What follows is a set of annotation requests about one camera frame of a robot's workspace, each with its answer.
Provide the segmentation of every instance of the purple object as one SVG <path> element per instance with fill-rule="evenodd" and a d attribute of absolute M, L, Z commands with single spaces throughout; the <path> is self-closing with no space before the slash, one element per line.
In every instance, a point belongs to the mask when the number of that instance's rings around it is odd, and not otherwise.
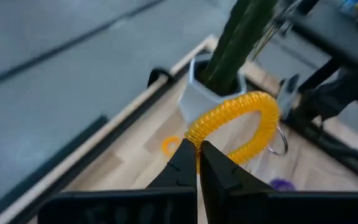
<path fill-rule="evenodd" d="M 284 179 L 273 179 L 270 181 L 270 186 L 272 186 L 275 190 L 279 191 L 294 191 L 296 190 L 295 185 L 291 183 L 290 181 L 284 180 Z"/>

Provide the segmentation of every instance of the white container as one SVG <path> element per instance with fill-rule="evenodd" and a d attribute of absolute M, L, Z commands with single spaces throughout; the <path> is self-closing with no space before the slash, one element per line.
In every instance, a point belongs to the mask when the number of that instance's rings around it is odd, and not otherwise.
<path fill-rule="evenodd" d="M 237 74 L 239 91 L 232 95 L 221 97 L 195 79 L 195 68 L 201 63 L 208 63 L 212 54 L 197 55 L 190 62 L 186 90 L 179 100 L 179 109 L 187 125 L 190 125 L 200 115 L 223 103 L 247 92 L 245 76 Z"/>

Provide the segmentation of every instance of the gray floor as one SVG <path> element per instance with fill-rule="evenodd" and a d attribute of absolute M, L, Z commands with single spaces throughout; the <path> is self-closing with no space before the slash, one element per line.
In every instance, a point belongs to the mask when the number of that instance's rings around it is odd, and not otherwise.
<path fill-rule="evenodd" d="M 36 4 L 28 0 L 20 2 Z M 35 22 L 49 22 L 45 29 L 42 25 L 33 27 L 33 23 L 21 28 L 24 39 L 20 35 L 0 39 L 0 71 L 39 54 L 58 40 L 70 39 L 71 35 L 85 32 L 106 18 L 147 1 L 116 1 L 120 3 L 114 4 L 113 1 L 94 1 L 89 9 L 92 18 L 80 13 L 87 9 L 83 2 L 39 3 L 42 7 L 47 5 L 42 12 L 31 7 L 35 10 L 33 14 L 37 14 L 33 18 Z M 4 10 L 14 7 L 13 4 L 0 0 Z M 55 9 L 64 10 L 50 21 L 48 12 Z M 208 34 L 219 35 L 228 9 L 229 6 L 220 4 L 219 0 L 168 0 L 1 84 L 0 196 L 97 116 L 106 114 L 111 118 L 118 114 L 145 90 L 152 67 L 171 67 Z M 13 21 L 20 19 L 23 18 L 8 17 L 12 23 L 0 22 L 0 38 L 8 38 L 4 33 L 11 31 L 3 26 L 11 27 L 15 25 Z M 35 39 L 31 38 L 33 29 L 42 29 L 37 30 L 40 36 Z M 12 42 L 17 42 L 17 49 Z M 280 78 L 300 73 L 305 80 L 328 58 L 289 33 L 285 39 L 274 37 L 257 63 Z M 340 117 L 358 130 L 357 105 L 348 107 Z"/>

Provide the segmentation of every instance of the wooden table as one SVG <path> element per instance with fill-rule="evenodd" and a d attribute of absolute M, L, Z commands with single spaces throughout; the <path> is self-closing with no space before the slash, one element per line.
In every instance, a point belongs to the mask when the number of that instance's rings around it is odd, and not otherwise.
<path fill-rule="evenodd" d="M 175 65 L 171 69 L 171 73 L 176 74 L 203 49 L 212 51 L 216 43 L 217 40 L 214 37 L 208 37 Z M 248 79 L 262 88 L 272 93 L 278 92 L 278 80 L 266 74 L 255 64 L 247 62 L 241 68 L 241 71 L 247 74 Z M 107 125 L 2 213 L 0 223 L 7 223 L 17 215 L 166 81 L 165 77 L 160 77 L 154 82 L 120 114 L 110 120 Z M 186 130 L 186 124 L 178 110 L 178 100 L 185 86 L 186 78 L 182 78 L 129 129 L 120 135 L 107 150 L 86 167 L 80 175 L 76 176 L 63 191 L 141 189 L 146 187 L 169 160 L 169 157 L 161 150 L 162 141 L 170 136 L 182 137 Z M 227 153 L 251 138 L 257 127 L 258 117 L 258 114 L 244 115 L 208 136 L 208 140 L 218 149 Z M 286 156 L 275 156 L 265 150 L 248 163 L 241 164 L 244 169 L 265 182 L 277 177 L 290 180 L 298 190 L 358 190 L 358 177 L 356 175 L 285 125 L 281 124 L 281 128 L 288 138 L 288 154 Z M 327 121 L 325 128 L 327 132 L 332 133 L 350 146 L 358 147 L 358 133 L 355 133 L 336 118 Z M 276 139 L 271 145 L 276 150 L 280 150 L 282 143 L 279 134 L 276 135 Z M 198 188 L 198 196 L 198 221 L 199 223 L 206 223 L 200 187 Z"/>

